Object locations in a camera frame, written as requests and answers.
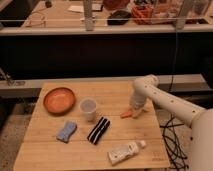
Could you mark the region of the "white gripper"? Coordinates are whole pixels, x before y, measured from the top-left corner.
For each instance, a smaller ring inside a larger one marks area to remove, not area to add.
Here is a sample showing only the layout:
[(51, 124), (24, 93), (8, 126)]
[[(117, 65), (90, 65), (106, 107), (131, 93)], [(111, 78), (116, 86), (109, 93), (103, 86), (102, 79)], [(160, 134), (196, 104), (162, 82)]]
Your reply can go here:
[(149, 108), (146, 106), (147, 98), (133, 94), (130, 98), (130, 108), (132, 117), (138, 118), (142, 113), (148, 112)]

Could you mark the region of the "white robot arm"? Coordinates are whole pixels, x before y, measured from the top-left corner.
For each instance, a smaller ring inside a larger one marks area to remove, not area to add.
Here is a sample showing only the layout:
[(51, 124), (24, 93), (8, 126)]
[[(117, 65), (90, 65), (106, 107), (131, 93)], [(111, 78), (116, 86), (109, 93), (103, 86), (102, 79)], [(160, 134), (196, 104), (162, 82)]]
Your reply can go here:
[(169, 94), (159, 89), (158, 83), (155, 75), (136, 78), (132, 83), (131, 107), (139, 109), (150, 99), (172, 113), (192, 130), (188, 171), (213, 171), (213, 108), (206, 109)]

